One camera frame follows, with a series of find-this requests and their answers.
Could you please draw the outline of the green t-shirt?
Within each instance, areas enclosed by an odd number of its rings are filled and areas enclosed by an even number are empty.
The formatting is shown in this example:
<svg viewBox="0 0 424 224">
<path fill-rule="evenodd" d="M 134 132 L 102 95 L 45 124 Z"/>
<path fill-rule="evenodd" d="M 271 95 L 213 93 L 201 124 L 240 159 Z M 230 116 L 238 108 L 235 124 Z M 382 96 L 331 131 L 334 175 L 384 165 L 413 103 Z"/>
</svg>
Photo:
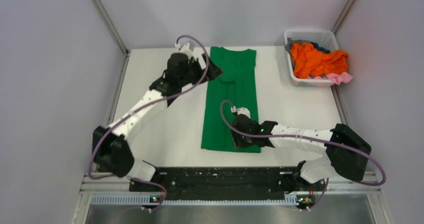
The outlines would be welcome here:
<svg viewBox="0 0 424 224">
<path fill-rule="evenodd" d="M 213 63 L 223 70 L 215 80 L 208 83 L 201 148 L 210 151 L 260 153 L 258 146 L 236 149 L 233 145 L 231 130 L 221 118 L 224 114 L 231 123 L 234 115 L 228 104 L 220 109 L 222 101 L 229 100 L 236 107 L 250 111 L 250 117 L 258 121 L 258 102 L 256 92 L 255 66 L 257 52 L 253 49 L 233 51 L 213 46 L 210 57 Z"/>
</svg>

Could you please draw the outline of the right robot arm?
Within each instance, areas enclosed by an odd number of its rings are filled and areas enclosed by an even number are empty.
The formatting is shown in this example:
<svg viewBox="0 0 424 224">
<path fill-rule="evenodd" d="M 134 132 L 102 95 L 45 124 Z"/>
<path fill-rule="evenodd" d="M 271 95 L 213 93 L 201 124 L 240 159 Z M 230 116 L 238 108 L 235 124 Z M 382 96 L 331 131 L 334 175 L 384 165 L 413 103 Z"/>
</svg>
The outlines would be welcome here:
<svg viewBox="0 0 424 224">
<path fill-rule="evenodd" d="M 238 114 L 230 130 L 237 149 L 258 146 L 319 154 L 320 157 L 315 160 L 298 163 L 293 173 L 293 184 L 299 190 L 307 190 L 320 180 L 337 176 L 361 182 L 368 164 L 366 156 L 372 150 L 353 129 L 340 123 L 332 129 L 311 130 L 275 121 L 259 124 L 245 114 Z"/>
</svg>

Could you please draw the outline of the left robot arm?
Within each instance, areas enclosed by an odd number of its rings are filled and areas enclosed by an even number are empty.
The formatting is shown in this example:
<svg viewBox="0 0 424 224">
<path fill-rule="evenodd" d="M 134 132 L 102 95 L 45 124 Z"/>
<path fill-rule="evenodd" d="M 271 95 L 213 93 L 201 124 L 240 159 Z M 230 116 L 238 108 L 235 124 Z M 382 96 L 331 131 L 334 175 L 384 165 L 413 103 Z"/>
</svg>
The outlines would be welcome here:
<svg viewBox="0 0 424 224">
<path fill-rule="evenodd" d="M 132 142 L 150 120 L 183 94 L 184 88 L 189 90 L 223 73 L 207 53 L 202 54 L 202 59 L 208 63 L 206 68 L 202 68 L 199 59 L 191 54 L 172 53 L 167 68 L 136 105 L 107 127 L 98 126 L 94 130 L 90 162 L 105 168 L 111 176 L 139 179 L 147 190 L 156 190 L 160 177 L 155 174 L 154 166 L 133 156 Z"/>
</svg>

